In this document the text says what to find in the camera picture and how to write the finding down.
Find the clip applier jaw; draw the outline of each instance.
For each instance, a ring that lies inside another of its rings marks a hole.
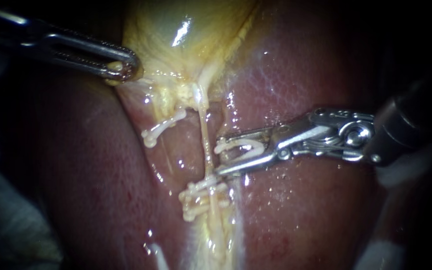
[[[264,151],[223,163],[214,172],[219,176],[238,176],[303,154],[358,162],[363,160],[363,148],[374,135],[373,121],[371,114],[318,108],[287,124],[222,136],[218,141],[224,144],[242,139],[258,141],[264,145]]]
[[[142,75],[133,51],[90,36],[0,10],[0,47],[12,53],[104,79],[125,82]],[[121,62],[111,68],[108,63]]]

